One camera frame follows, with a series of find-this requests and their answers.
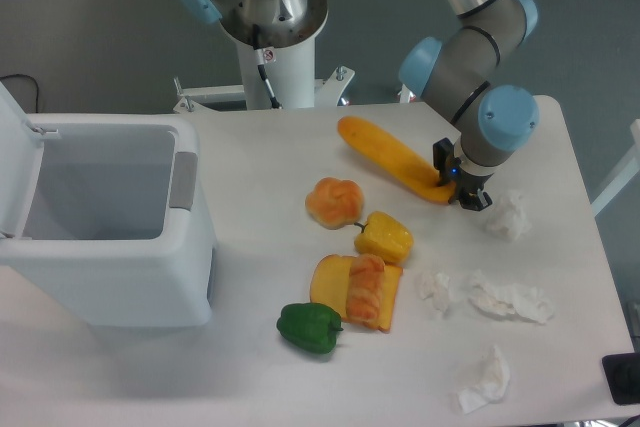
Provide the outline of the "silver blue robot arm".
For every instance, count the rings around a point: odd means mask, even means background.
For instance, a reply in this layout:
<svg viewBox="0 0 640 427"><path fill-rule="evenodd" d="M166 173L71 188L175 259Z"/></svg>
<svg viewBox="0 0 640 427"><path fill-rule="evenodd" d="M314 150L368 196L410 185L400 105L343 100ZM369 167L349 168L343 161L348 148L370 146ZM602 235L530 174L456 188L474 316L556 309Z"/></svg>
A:
<svg viewBox="0 0 640 427"><path fill-rule="evenodd" d="M457 140L433 146L449 200L482 211L492 200L485 184L525 145L539 122L539 108L524 88L493 86L490 75L533 32L538 10L533 0L448 0L461 23L446 41L428 37L404 59L402 84L455 127Z"/></svg>

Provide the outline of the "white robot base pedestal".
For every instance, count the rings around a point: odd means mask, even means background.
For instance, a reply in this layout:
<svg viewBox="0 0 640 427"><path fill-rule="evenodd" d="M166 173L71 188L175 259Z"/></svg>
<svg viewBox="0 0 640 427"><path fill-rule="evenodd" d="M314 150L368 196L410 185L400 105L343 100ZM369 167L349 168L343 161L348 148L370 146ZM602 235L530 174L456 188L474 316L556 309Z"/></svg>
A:
<svg viewBox="0 0 640 427"><path fill-rule="evenodd" d="M182 106L243 101L248 110L339 106L355 71L338 66L315 74L315 40L328 17L327 0L243 0L223 17L211 0L180 0L207 25L219 24L235 43L240 85L184 88Z"/></svg>

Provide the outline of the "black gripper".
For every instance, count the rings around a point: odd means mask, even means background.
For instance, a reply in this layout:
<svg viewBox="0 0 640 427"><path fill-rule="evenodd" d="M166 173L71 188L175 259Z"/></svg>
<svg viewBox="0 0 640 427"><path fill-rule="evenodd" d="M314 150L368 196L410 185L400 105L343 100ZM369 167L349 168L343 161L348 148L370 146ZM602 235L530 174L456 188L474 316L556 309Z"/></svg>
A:
<svg viewBox="0 0 640 427"><path fill-rule="evenodd" d="M484 191L486 181L495 173L495 167L476 164L464 154L454 155L454 144L443 138L433 145L433 165L438 171L438 185L455 183L450 204L457 203L470 211L482 211L493 204L489 194Z"/></svg>

